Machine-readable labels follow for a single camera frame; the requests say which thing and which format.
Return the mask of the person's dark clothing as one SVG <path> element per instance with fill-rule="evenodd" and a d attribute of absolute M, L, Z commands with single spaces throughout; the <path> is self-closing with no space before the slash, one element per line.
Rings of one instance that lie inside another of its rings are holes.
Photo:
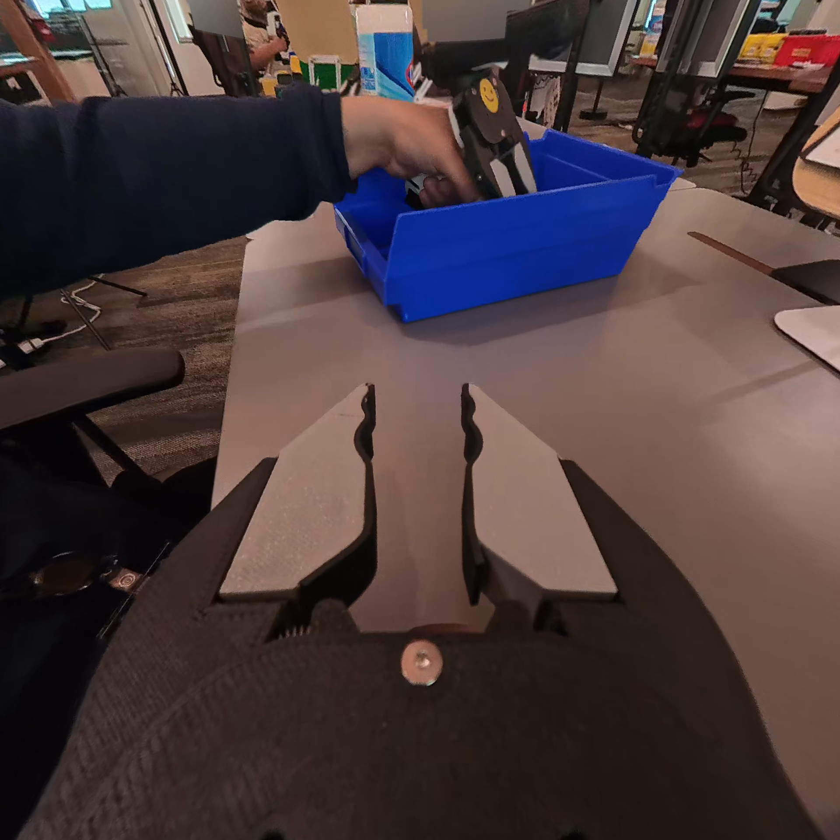
<path fill-rule="evenodd" d="M 129 597 L 109 572 L 152 572 L 211 507 L 215 459 L 144 493 L 51 475 L 2 456 L 1 820 L 15 838 L 64 749 L 104 643 Z"/>

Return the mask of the wooden support post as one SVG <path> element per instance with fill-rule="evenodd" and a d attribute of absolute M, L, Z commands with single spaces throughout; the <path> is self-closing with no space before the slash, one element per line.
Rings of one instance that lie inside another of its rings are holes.
<path fill-rule="evenodd" d="M 39 40 L 23 7 L 17 1 L 1 2 L 2 27 L 28 61 L 27 71 L 49 103 L 77 102 L 69 82 L 47 47 Z"/>

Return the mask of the printed instruction sheet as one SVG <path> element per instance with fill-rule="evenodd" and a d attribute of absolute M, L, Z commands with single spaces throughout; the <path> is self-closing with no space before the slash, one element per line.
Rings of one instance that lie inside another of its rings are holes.
<path fill-rule="evenodd" d="M 839 169 L 839 123 L 834 124 L 803 148 L 800 159 L 805 163 Z"/>

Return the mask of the wipes canister blue label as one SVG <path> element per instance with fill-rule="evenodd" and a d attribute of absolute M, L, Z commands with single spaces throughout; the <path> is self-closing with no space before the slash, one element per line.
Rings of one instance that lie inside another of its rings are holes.
<path fill-rule="evenodd" d="M 413 102 L 414 21 L 408 2 L 358 5 L 354 22 L 360 95 Z"/>

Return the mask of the blue plastic bin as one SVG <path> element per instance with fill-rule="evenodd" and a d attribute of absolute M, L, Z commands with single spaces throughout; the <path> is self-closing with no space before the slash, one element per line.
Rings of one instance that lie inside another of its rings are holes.
<path fill-rule="evenodd" d="M 335 223 L 382 305 L 404 323 L 619 275 L 681 171 L 546 129 L 529 139 L 538 192 L 412 209 L 374 170 Z"/>

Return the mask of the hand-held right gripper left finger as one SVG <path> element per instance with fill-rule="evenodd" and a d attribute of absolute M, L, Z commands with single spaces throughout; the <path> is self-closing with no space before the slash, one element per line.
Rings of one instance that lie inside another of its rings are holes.
<path fill-rule="evenodd" d="M 364 383 L 278 454 L 218 596 L 352 606 L 377 569 L 375 387 Z"/>

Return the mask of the grey panel board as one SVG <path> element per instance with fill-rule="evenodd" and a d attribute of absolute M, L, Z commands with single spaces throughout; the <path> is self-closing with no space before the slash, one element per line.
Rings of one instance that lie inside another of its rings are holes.
<path fill-rule="evenodd" d="M 668 1 L 657 73 L 719 81 L 733 67 L 761 1 Z"/>
<path fill-rule="evenodd" d="M 611 77 L 622 57 L 638 1 L 590 1 L 575 72 Z"/>

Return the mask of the instruction sheet on stand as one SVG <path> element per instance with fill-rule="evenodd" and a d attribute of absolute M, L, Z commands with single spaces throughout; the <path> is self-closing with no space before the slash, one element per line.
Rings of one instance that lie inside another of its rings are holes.
<path fill-rule="evenodd" d="M 819 137 L 834 124 L 839 123 L 836 110 L 819 126 L 806 142 Z M 794 192 L 807 209 L 839 220 L 839 169 L 805 163 L 799 153 L 794 164 L 792 183 Z M 816 307 L 779 311 L 773 319 L 775 327 L 801 349 L 839 372 L 839 305 L 829 306 L 817 302 Z"/>

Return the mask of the person's left hand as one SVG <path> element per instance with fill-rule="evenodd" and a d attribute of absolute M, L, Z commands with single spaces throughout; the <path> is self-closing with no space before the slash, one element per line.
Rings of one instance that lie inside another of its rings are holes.
<path fill-rule="evenodd" d="M 341 115 L 352 180 L 373 169 L 404 182 L 422 176 L 418 196 L 427 208 L 480 199 L 446 110 L 383 98 L 343 98 Z"/>

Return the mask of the red black office chair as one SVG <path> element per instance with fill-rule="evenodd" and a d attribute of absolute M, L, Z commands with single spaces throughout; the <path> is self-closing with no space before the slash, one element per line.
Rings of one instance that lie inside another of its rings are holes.
<path fill-rule="evenodd" d="M 754 93 L 741 89 L 714 87 L 700 104 L 680 107 L 689 100 L 684 91 L 663 93 L 657 80 L 652 80 L 632 129 L 636 153 L 662 156 L 672 164 L 682 161 L 687 168 L 707 161 L 705 152 L 716 144 L 739 144 L 748 132 L 739 118 L 726 106 L 754 98 Z"/>

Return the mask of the red storage bin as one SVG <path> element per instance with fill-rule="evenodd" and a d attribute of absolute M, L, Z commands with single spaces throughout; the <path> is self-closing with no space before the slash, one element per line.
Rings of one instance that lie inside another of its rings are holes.
<path fill-rule="evenodd" d="M 839 35 L 787 34 L 780 42 L 773 65 L 796 69 L 830 68 L 839 57 Z"/>

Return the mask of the person's left forearm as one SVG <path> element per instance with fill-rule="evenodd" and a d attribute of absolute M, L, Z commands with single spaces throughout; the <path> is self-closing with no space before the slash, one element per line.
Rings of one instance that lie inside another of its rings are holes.
<path fill-rule="evenodd" d="M 309 217 L 350 192 L 341 99 L 1 108 L 2 301 Z"/>

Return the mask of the yellow storage bin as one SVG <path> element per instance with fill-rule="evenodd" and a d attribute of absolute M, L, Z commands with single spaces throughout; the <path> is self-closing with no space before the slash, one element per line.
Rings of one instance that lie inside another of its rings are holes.
<path fill-rule="evenodd" d="M 786 39 L 785 33 L 750 34 L 745 38 L 737 63 L 751 66 L 771 66 Z"/>

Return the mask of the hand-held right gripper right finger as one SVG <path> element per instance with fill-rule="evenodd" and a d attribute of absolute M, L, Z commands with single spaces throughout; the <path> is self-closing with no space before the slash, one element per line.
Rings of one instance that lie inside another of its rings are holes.
<path fill-rule="evenodd" d="M 462 385 L 460 405 L 469 604 L 613 601 L 617 585 L 559 455 L 478 385 Z"/>

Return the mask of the black pad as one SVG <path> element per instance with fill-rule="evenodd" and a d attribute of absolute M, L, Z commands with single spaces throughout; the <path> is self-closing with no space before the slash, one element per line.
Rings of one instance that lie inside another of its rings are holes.
<path fill-rule="evenodd" d="M 825 259 L 772 269 L 770 277 L 829 306 L 839 305 L 839 260 Z"/>

